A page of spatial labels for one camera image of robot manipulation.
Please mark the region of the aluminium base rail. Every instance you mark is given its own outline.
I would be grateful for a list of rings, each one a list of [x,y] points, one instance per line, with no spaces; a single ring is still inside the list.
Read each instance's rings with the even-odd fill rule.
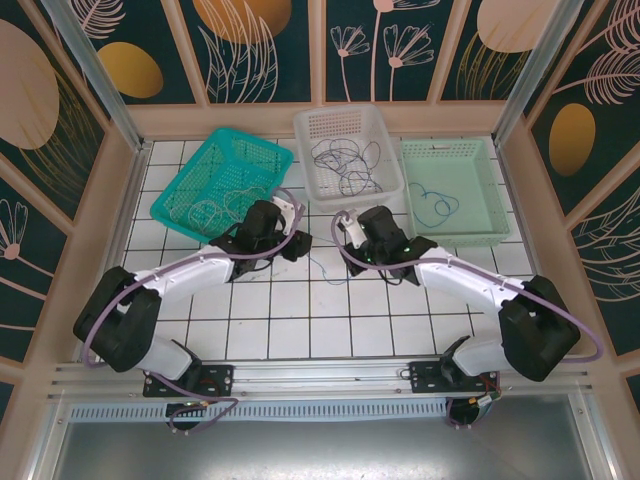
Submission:
[[[232,395],[242,400],[405,398],[412,389],[398,376],[410,358],[237,361]],[[60,364],[46,387],[50,400],[126,401],[142,397],[144,374],[90,370],[79,363]],[[576,365],[561,365],[541,383],[514,372],[500,375],[505,396],[589,393],[593,381]]]

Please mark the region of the grey metal sheet panel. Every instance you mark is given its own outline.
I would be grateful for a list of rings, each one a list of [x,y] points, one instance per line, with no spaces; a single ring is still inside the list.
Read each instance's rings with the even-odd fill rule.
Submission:
[[[619,480],[579,400],[499,401],[477,425],[437,417],[158,422],[61,420],[38,480]]]

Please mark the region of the clear white plastic basket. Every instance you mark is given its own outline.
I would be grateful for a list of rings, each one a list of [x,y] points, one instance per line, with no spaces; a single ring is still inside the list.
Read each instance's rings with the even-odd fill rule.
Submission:
[[[319,211],[377,206],[403,193],[400,163],[375,106],[303,111],[294,133],[305,191]]]

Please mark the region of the teal plastic basket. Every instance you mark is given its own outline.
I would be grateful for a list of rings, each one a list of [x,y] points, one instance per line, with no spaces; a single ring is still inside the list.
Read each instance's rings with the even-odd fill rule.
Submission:
[[[257,200],[268,200],[294,162],[271,141],[231,129],[214,131],[150,208],[151,217],[200,243],[244,220]]]

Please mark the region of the mint green plastic basket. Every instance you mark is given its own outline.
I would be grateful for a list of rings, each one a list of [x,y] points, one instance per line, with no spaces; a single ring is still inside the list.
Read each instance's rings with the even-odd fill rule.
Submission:
[[[443,247],[494,247],[510,234],[481,139],[401,142],[409,228]]]

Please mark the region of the aluminium side rail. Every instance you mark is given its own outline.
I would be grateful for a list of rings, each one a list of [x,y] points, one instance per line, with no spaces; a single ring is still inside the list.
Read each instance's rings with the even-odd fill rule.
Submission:
[[[125,188],[118,209],[116,210],[113,228],[101,260],[94,285],[102,275],[114,266],[118,266],[124,258],[129,231],[134,222],[138,205],[138,197],[142,188],[146,168],[153,148],[153,143],[144,141],[133,156]]]
[[[491,137],[487,140],[487,147],[510,228],[509,236],[498,246],[491,248],[494,267],[498,273],[509,277],[531,279],[534,275],[540,274],[540,266],[531,243],[527,220],[522,212],[506,161],[498,152]]]

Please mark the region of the aluminium corner post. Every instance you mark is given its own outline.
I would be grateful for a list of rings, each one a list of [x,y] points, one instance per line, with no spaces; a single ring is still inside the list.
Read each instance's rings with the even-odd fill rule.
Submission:
[[[508,139],[525,106],[564,41],[566,22],[571,22],[574,14],[572,6],[562,5],[564,1],[568,0],[559,0],[559,3],[551,13],[541,38],[529,55],[492,131],[493,145],[497,150]]]
[[[66,0],[41,0],[41,3],[53,24],[59,29],[74,58],[83,68],[101,103],[108,110],[111,119],[127,144],[135,153],[148,149],[151,143],[140,134],[95,48],[78,23],[72,7],[68,5]]]

